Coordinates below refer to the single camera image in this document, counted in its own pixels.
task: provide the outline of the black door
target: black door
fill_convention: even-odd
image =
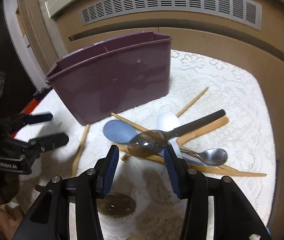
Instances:
[[[0,101],[2,117],[23,110],[33,98],[36,88],[24,70],[8,32],[2,0],[0,0],[0,71],[6,72],[3,95]]]

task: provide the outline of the floral lace pattern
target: floral lace pattern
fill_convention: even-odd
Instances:
[[[233,177],[266,224],[275,186],[274,139],[263,94],[250,73],[203,55],[172,50],[169,94],[129,109],[121,116],[154,129],[160,113],[177,113],[207,86],[209,90],[179,118],[181,124],[220,109],[226,111],[230,121],[224,127],[188,142],[186,146],[195,151],[223,148],[228,152],[227,165],[240,171],[267,173],[263,178]],[[38,196],[34,190],[36,184],[46,185],[55,175],[63,178],[70,176],[73,156],[84,129],[55,91],[43,99],[34,113],[47,111],[54,116],[52,122],[24,127],[17,138],[27,141],[36,136],[65,132],[69,135],[69,143],[51,153],[42,154],[32,167],[33,173],[20,177],[21,190],[17,200],[25,212]],[[110,119],[114,117],[91,126],[78,174],[92,168],[98,159],[106,156],[111,142],[104,137],[102,128]],[[99,215],[104,239],[126,239],[130,236],[179,239],[186,200],[177,199],[173,193],[165,166],[133,157],[126,162],[119,160],[111,191],[131,196],[137,207],[133,214],[124,218]],[[69,217],[70,238],[76,239],[75,208],[72,204]],[[209,198],[207,239],[213,239],[213,229],[213,198]]]

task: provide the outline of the orange-brown handle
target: orange-brown handle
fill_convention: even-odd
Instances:
[[[201,127],[199,129],[194,130],[194,131],[187,133],[185,135],[182,135],[181,137],[179,137],[177,139],[177,143],[178,143],[178,145],[183,145],[183,144],[187,143],[188,141],[193,140],[194,138],[197,138],[201,135],[212,132],[215,129],[222,127],[223,125],[226,125],[228,122],[229,122],[229,119],[226,116],[223,116],[223,117],[205,125],[204,127]]]

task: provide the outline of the white vent grille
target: white vent grille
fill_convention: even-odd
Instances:
[[[206,13],[258,30],[262,26],[262,5],[252,0],[100,0],[79,13],[86,25],[118,15],[158,10]]]

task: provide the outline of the lace tablecloth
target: lace tablecloth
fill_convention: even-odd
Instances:
[[[259,216],[266,224],[271,212],[275,185],[275,150],[268,110],[257,80],[247,71],[231,64],[199,54],[171,51],[170,92],[167,96],[129,109],[121,116],[148,129],[155,128],[162,112],[177,113],[205,87],[209,90],[180,117],[187,123],[217,110],[224,109],[229,123],[201,136],[186,146],[203,151],[223,148],[228,154],[227,165],[240,171],[267,173],[263,178],[233,177]],[[84,127],[67,110],[55,91],[51,91],[34,110],[50,111],[52,122],[24,127],[17,135],[27,141],[36,136],[65,132],[67,146],[43,154],[32,167],[33,173],[21,176],[17,196],[26,212],[38,196],[36,184],[46,185],[54,175],[68,178],[74,153]],[[110,141],[102,133],[106,118],[91,126],[77,174],[94,167],[106,156]],[[215,178],[221,176],[206,174]],[[178,239],[183,223],[186,200],[177,199],[172,191],[165,166],[147,160],[119,160],[111,192],[131,196],[137,203],[135,213],[114,219],[100,216],[104,239]],[[75,208],[70,208],[70,238],[76,239]],[[213,199],[209,199],[207,239],[213,239]]]

